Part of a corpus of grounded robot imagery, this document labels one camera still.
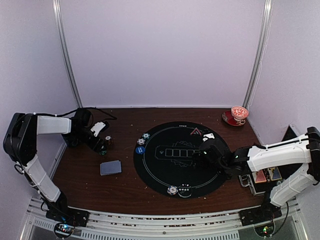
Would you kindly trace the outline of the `brown 100 poker chip stack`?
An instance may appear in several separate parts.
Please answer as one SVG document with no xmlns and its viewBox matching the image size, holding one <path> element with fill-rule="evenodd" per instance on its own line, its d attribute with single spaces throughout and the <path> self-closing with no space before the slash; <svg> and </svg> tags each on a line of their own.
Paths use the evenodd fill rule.
<svg viewBox="0 0 320 240">
<path fill-rule="evenodd" d="M 105 137 L 105 143 L 106 143 L 107 146 L 113 145 L 113 138 L 112 138 L 112 136 L 107 135 L 107 136 Z"/>
</svg>

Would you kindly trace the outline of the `red black triangular all-in marker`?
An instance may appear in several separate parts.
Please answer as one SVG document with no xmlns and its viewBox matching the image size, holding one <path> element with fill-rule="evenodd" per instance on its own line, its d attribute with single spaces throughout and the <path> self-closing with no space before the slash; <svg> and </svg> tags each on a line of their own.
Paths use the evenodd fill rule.
<svg viewBox="0 0 320 240">
<path fill-rule="evenodd" d="M 197 128 L 195 127 L 192 132 L 190 133 L 191 136 L 202 136 L 202 132 Z"/>
</svg>

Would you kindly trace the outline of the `clear round dealer button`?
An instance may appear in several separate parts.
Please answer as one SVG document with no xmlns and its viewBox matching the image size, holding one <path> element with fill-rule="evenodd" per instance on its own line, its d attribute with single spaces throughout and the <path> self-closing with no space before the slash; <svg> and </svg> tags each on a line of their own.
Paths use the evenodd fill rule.
<svg viewBox="0 0 320 240">
<path fill-rule="evenodd" d="M 193 193 L 193 189 L 189 184 L 182 184 L 177 188 L 177 193 L 181 198 L 190 198 Z"/>
</svg>

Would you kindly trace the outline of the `blue small blind button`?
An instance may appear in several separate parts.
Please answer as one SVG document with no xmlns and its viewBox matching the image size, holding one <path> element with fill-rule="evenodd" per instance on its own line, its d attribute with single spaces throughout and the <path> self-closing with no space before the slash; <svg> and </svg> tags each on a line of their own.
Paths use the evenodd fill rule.
<svg viewBox="0 0 320 240">
<path fill-rule="evenodd" d="M 145 149 L 144 146 L 138 146 L 138 147 L 135 149 L 135 152 L 136 152 L 138 155 L 144 154 L 145 151 L 146 151 L 146 149 Z"/>
</svg>

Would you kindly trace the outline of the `single white blue poker chip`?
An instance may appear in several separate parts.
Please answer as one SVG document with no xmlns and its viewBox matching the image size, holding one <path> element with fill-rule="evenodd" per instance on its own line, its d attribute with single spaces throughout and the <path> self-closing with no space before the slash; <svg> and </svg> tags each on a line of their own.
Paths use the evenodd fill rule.
<svg viewBox="0 0 320 240">
<path fill-rule="evenodd" d="M 145 143 L 146 143 L 146 140 L 145 140 L 144 138 L 139 138 L 139 139 L 137 140 L 137 144 L 138 144 L 139 146 L 143 146 Z"/>
</svg>

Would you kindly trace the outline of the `single green blue poker chip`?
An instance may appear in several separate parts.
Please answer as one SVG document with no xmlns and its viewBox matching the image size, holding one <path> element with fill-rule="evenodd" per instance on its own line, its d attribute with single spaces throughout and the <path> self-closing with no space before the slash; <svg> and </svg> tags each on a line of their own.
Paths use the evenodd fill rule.
<svg viewBox="0 0 320 240">
<path fill-rule="evenodd" d="M 150 134 L 149 133 L 144 133 L 142 135 L 142 137 L 145 139 L 145 140 L 148 140 L 150 138 Z"/>
</svg>

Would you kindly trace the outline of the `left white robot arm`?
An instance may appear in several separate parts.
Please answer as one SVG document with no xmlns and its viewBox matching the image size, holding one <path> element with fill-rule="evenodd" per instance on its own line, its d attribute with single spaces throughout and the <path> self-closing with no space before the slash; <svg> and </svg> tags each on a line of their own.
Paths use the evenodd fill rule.
<svg viewBox="0 0 320 240">
<path fill-rule="evenodd" d="M 16 112 L 3 140 L 3 149 L 52 208 L 61 222 L 72 218 L 65 194 L 53 183 L 40 163 L 37 151 L 39 135 L 61 135 L 68 147 L 87 145 L 100 155 L 107 152 L 107 141 L 100 133 L 110 126 L 107 119 L 94 122 L 90 108 L 77 108 L 64 114 Z"/>
</svg>

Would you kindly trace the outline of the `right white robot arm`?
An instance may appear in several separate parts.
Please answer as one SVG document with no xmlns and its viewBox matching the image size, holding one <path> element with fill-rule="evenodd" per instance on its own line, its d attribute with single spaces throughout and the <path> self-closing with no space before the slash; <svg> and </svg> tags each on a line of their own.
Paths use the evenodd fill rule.
<svg viewBox="0 0 320 240">
<path fill-rule="evenodd" d="M 320 132 L 312 126 L 296 138 L 269 145 L 240 147 L 234 152 L 222 149 L 222 142 L 213 133 L 202 137 L 202 143 L 192 155 L 196 166 L 212 167 L 229 177 L 247 172 L 300 164 L 296 172 L 270 191 L 268 201 L 256 210 L 259 220 L 268 220 L 276 207 L 320 181 Z"/>
</svg>

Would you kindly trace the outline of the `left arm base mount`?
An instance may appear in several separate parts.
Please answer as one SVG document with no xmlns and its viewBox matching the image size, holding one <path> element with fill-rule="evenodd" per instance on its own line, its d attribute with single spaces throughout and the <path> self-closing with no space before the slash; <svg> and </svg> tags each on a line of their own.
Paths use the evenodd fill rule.
<svg viewBox="0 0 320 240">
<path fill-rule="evenodd" d="M 46 218 L 56 221 L 53 227 L 53 233 L 59 239 L 69 238 L 77 227 L 86 227 L 90 213 L 86 210 L 80 210 L 72 207 L 67 207 L 66 210 L 61 210 L 51 202 L 46 203 L 48 210 Z"/>
</svg>

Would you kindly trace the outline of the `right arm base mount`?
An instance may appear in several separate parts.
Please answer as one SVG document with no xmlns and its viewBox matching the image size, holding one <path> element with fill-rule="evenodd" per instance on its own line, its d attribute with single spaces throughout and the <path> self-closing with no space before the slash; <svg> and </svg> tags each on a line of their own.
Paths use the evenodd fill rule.
<svg viewBox="0 0 320 240">
<path fill-rule="evenodd" d="M 281 216 L 281 208 L 273 205 L 261 205 L 239 212 L 242 226 L 253 225 L 255 233 L 262 238 L 271 237 L 276 232 L 274 219 Z"/>
</svg>

